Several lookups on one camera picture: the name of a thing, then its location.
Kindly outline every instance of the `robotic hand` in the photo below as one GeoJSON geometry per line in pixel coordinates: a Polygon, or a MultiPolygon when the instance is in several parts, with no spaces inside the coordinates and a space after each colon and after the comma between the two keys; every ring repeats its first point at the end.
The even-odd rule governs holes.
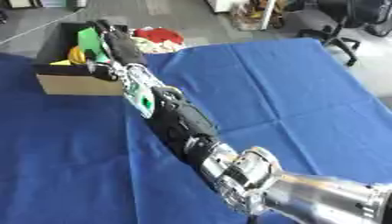
{"type": "Polygon", "coordinates": [[[104,21],[93,26],[111,58],[109,75],[122,82],[125,98],[174,156],[235,211],[249,215],[249,221],[274,210],[304,224],[392,223],[390,185],[289,173],[260,147],[238,154],[220,141],[214,125],[181,91],[148,70],[129,37],[104,21]]]}

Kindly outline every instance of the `orange object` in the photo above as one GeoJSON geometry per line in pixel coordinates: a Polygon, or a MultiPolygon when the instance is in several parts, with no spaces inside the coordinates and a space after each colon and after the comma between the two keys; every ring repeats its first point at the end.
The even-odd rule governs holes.
{"type": "Polygon", "coordinates": [[[78,46],[73,47],[68,54],[68,59],[76,65],[86,64],[86,56],[78,46]]]}

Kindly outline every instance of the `wire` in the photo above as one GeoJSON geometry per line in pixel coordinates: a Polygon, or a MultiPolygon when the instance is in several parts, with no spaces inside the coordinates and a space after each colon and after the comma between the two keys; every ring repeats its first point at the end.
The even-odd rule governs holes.
{"type": "Polygon", "coordinates": [[[79,10],[77,10],[76,12],[74,12],[74,13],[72,13],[72,14],[66,15],[66,16],[64,16],[64,17],[58,18],[58,19],[56,19],[56,20],[53,20],[52,22],[49,22],[49,23],[47,23],[47,24],[42,24],[41,26],[35,27],[35,28],[30,29],[30,30],[28,30],[28,31],[24,31],[24,32],[19,33],[19,34],[15,35],[15,36],[12,36],[12,37],[10,37],[10,38],[7,38],[6,40],[3,40],[3,41],[0,42],[0,46],[3,45],[3,44],[8,43],[8,42],[10,42],[10,41],[12,41],[13,39],[17,39],[17,38],[22,37],[22,36],[24,36],[24,35],[26,35],[26,34],[29,34],[29,33],[31,33],[31,32],[35,32],[35,31],[37,31],[37,30],[39,30],[39,29],[41,29],[41,28],[45,28],[45,27],[47,27],[48,25],[57,23],[57,22],[59,22],[59,21],[61,21],[61,20],[64,20],[64,19],[66,19],[66,18],[70,18],[71,16],[74,16],[74,15],[76,15],[76,14],[78,14],[78,13],[84,11],[84,10],[85,10],[85,8],[84,8],[84,9],[79,9],[79,10]]]}

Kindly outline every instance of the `blue fabric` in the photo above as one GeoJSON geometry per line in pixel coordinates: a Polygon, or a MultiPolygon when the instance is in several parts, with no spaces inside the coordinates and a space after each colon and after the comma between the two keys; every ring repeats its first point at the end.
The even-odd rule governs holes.
{"type": "MultiPolygon", "coordinates": [[[[7,60],[0,223],[245,223],[121,97],[44,95],[31,73],[18,72],[29,63],[7,60]]],[[[291,172],[392,182],[390,112],[319,43],[211,45],[148,60],[238,151],[265,147],[291,172]]]]}
{"type": "MultiPolygon", "coordinates": [[[[392,115],[310,39],[210,45],[151,55],[151,69],[218,124],[238,151],[259,145],[290,172],[392,182],[392,115]]],[[[138,222],[245,223],[128,107],[138,222]]],[[[276,213],[263,223],[293,223],[276,213]]]]}
{"type": "Polygon", "coordinates": [[[30,92],[43,94],[32,67],[32,59],[0,53],[0,94],[30,92]]]}
{"type": "Polygon", "coordinates": [[[0,223],[136,223],[122,97],[0,102],[0,223]]]}

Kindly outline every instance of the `red object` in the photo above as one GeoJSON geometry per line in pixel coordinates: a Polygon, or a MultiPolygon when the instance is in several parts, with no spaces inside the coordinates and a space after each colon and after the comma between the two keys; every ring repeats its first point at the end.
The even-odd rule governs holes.
{"type": "Polygon", "coordinates": [[[184,38],[175,31],[170,31],[165,28],[155,28],[152,30],[137,29],[135,30],[135,37],[148,39],[154,43],[162,43],[166,40],[182,45],[184,38]]]}

